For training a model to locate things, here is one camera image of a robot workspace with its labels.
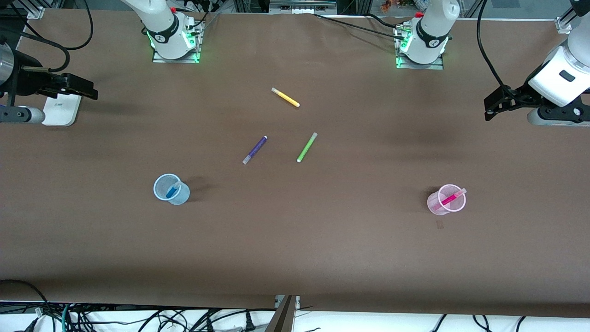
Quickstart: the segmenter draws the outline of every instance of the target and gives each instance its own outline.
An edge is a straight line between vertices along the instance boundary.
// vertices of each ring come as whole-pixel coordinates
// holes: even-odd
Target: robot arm
[[[444,52],[460,11],[457,0],[433,0],[423,17],[409,22],[411,35],[400,51],[419,64],[434,62]]]
[[[152,47],[166,59],[177,59],[196,47],[195,19],[173,12],[166,0],[121,0],[139,15]]]
[[[571,1],[580,25],[523,86],[499,87],[484,100],[487,121],[507,110],[535,108],[527,117],[534,125],[590,126],[590,106],[581,97],[590,93],[590,0]]]

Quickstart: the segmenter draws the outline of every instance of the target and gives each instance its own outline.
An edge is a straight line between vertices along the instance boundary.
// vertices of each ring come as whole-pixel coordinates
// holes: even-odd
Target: cup
[[[454,184],[445,184],[436,193],[431,194],[428,196],[427,204],[428,209],[430,212],[436,214],[437,216],[444,216],[447,213],[451,212],[459,212],[465,207],[466,197],[465,194],[455,198],[450,203],[443,205],[443,201],[452,196],[454,193],[460,191],[461,188],[457,187]]]
[[[174,174],[161,175],[153,184],[153,194],[159,200],[180,205],[188,200],[191,189]]]

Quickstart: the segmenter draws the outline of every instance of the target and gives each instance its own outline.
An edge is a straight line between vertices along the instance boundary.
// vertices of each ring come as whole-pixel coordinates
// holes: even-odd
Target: white device
[[[564,107],[590,89],[590,15],[545,59],[529,85],[557,106]]]
[[[57,95],[57,98],[48,97],[45,101],[45,107],[43,107],[45,119],[42,123],[46,126],[71,126],[76,120],[81,100],[82,97],[77,95]]]
[[[411,37],[400,52],[416,63],[433,63],[444,52],[448,33],[460,12],[457,0],[432,0],[423,17],[410,21]]]
[[[197,46],[195,19],[172,12],[166,0],[121,0],[139,15],[152,47],[166,59],[178,59]]]

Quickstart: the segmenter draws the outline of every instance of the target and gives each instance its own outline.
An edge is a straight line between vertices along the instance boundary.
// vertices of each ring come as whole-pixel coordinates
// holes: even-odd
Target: brown table surface
[[[68,128],[2,124],[2,278],[53,301],[269,307],[300,294],[316,310],[590,315],[590,131],[532,126],[527,110],[485,122],[497,83],[475,21],[454,26],[443,71],[417,71],[395,68],[391,39],[311,15],[220,15],[194,65],[152,64],[133,12],[93,17],[66,71],[99,100]],[[34,26],[66,46],[88,33],[84,11]],[[483,24],[513,87],[561,39],[552,22]],[[167,172],[189,203],[154,197]],[[445,183],[467,205],[437,217],[426,197]]]

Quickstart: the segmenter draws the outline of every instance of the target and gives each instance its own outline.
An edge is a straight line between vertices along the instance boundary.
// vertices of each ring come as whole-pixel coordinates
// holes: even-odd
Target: marker
[[[264,145],[264,143],[266,143],[267,139],[268,139],[268,137],[262,136],[262,138],[260,139],[260,141],[258,141],[256,146],[254,148],[252,148],[250,153],[246,156],[246,158],[244,158],[244,160],[242,161],[242,164],[244,164],[244,165],[248,164],[250,159],[252,159],[252,157],[256,154],[256,152],[258,152],[258,150],[260,150],[260,148]]]
[[[178,188],[180,188],[180,185],[177,183],[175,183],[174,185],[172,185],[170,187],[170,190],[168,191],[168,193],[166,194],[166,198],[170,198],[172,197],[172,195],[174,195],[174,193],[178,190]]]
[[[317,132],[313,133],[312,137],[309,139],[309,141],[307,142],[307,144],[303,148],[303,151],[299,154],[299,157],[297,157],[297,162],[301,162],[301,160],[303,160],[303,157],[305,157],[307,150],[309,150],[309,148],[313,144],[313,141],[316,140],[316,137],[317,137]]]
[[[272,88],[271,91],[274,92],[274,93],[276,93],[279,97],[283,98],[284,100],[290,102],[293,106],[299,107],[299,103],[298,102],[296,102],[295,100],[293,100],[293,98],[285,95],[281,91],[279,91],[279,90],[277,90],[275,88]]]

